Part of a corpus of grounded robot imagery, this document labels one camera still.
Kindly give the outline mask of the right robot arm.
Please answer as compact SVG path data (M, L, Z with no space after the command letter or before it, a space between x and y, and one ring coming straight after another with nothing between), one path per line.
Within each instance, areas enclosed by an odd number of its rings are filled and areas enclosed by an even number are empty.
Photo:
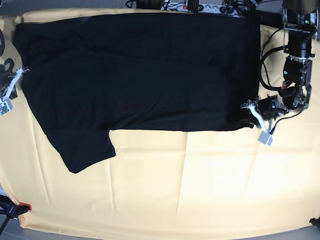
M3 32L0 30L0 57L5 52L5 38ZM8 58L4 63L0 64L0 97L4 97L10 86L10 83L13 78L13 67L14 61L11 58ZM9 99L13 100L18 97L16 87L13 87L13 90L9 96Z

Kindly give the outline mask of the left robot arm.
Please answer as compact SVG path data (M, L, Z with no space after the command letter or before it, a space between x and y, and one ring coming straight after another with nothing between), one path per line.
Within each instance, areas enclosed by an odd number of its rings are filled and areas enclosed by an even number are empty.
M241 105L264 121L274 120L291 111L303 111L309 107L311 98L312 39L317 36L319 22L319 2L317 0L285 0L282 13L256 10L253 15L262 25L282 30L283 45L268 50L261 55L258 79L261 85L278 94L264 99L256 98ZM271 86L262 78L262 66L271 54L283 51L287 54L283 67L284 81L281 87Z

